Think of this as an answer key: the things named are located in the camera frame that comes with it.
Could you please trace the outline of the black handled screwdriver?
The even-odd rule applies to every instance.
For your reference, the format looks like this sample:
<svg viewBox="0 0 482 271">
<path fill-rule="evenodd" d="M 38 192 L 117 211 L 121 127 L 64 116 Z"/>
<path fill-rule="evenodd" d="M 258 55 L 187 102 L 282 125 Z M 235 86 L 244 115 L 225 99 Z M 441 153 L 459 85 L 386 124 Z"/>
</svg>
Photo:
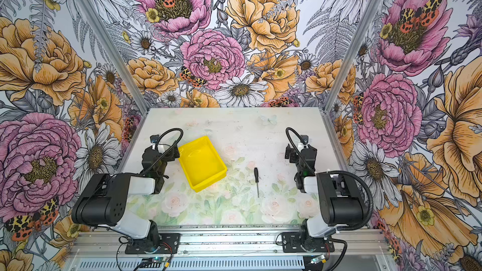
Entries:
<svg viewBox="0 0 482 271">
<path fill-rule="evenodd" d="M 260 197 L 260 192 L 259 192 L 259 170 L 258 168 L 254 168 L 254 179 L 256 183 L 256 190 L 257 190 L 257 197 Z"/>
</svg>

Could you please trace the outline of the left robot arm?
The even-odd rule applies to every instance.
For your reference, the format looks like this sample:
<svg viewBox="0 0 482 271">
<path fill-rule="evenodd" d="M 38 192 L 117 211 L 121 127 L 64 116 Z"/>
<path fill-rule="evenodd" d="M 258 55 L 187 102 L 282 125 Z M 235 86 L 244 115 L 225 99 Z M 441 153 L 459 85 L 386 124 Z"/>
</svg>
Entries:
<svg viewBox="0 0 482 271">
<path fill-rule="evenodd" d="M 178 143 L 182 137 L 180 128 L 159 135 L 154 145 L 144 150 L 139 173 L 93 175 L 72 208 L 74 223 L 108 228 L 128 237 L 131 245 L 141 251 L 157 251 L 163 242 L 156 222 L 129 211 L 127 200 L 132 195 L 161 192 L 168 179 L 165 175 L 168 163 L 180 158 Z"/>
</svg>

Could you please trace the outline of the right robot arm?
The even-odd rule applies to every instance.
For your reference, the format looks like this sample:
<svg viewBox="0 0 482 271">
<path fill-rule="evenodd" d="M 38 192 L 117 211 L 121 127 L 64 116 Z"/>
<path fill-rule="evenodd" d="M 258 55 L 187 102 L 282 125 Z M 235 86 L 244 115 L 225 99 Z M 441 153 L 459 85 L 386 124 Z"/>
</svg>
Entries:
<svg viewBox="0 0 482 271">
<path fill-rule="evenodd" d="M 318 196 L 319 208 L 313 217 L 302 222 L 297 238 L 290 238 L 287 247 L 301 247 L 305 252 L 330 249 L 326 243 L 339 232 L 361 229 L 374 212 L 374 196 L 361 177 L 348 171 L 317 173 L 318 150 L 309 144 L 307 135 L 287 128 L 288 145 L 285 159 L 296 166 L 296 188 Z"/>
</svg>

